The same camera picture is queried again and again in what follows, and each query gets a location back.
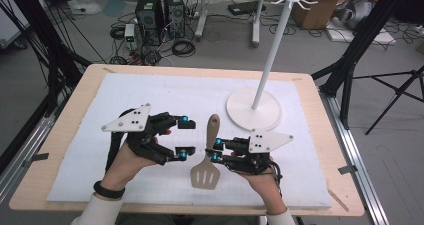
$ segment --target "white mounting plate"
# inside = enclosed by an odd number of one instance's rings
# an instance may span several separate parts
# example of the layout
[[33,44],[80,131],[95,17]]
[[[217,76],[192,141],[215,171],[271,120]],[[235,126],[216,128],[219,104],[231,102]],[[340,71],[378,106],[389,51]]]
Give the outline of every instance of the white mounting plate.
[[256,89],[242,88],[233,92],[227,99],[227,113],[240,127],[253,130],[271,130],[281,121],[281,107],[278,100],[264,91],[258,108],[253,109]]
[[142,132],[146,127],[150,104],[146,103],[134,111],[102,126],[103,132]]
[[250,153],[271,152],[293,140],[292,135],[253,130],[250,134]]

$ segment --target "computer tower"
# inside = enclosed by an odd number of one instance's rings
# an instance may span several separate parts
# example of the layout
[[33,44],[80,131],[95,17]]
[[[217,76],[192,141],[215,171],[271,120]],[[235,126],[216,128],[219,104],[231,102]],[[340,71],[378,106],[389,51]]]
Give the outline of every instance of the computer tower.
[[163,0],[165,26],[170,38],[185,36],[185,5],[183,0]]
[[138,0],[135,8],[143,45],[162,44],[161,33],[164,28],[162,4],[160,0]]

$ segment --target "aluminum frame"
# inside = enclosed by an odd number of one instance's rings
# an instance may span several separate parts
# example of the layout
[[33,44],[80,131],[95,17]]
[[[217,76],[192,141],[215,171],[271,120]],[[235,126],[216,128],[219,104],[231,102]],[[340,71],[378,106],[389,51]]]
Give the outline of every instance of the aluminum frame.
[[377,193],[372,185],[365,164],[361,158],[358,147],[353,139],[350,130],[345,129],[340,119],[340,104],[334,97],[328,97],[320,93],[327,115],[332,120],[334,130],[339,139],[340,146],[343,146],[343,153],[348,165],[355,165],[357,171],[352,174],[356,186],[361,190],[361,198],[367,205],[366,211],[369,213],[375,225],[389,225],[386,213],[380,203]]

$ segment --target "hand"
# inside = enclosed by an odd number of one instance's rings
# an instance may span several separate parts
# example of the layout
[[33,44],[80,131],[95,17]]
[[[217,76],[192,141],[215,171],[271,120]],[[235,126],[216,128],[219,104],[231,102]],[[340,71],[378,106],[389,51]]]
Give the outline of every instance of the hand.
[[267,214],[279,215],[287,211],[287,207],[280,195],[280,190],[275,182],[274,172],[271,168],[267,168],[259,175],[239,174],[245,178],[252,189],[261,196],[264,201]]
[[156,165],[155,162],[137,156],[124,142],[118,154],[115,157],[109,170],[106,172],[100,185],[112,191],[120,191],[125,188],[135,175],[144,167]]

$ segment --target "left hand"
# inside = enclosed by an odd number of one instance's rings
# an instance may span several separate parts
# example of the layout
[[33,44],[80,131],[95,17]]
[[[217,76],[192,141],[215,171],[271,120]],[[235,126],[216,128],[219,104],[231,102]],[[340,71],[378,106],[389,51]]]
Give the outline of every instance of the left hand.
[[144,167],[156,165],[155,162],[147,158],[137,156],[125,141],[115,157],[109,170],[106,172],[100,185],[112,191],[120,191],[125,188],[135,175]]

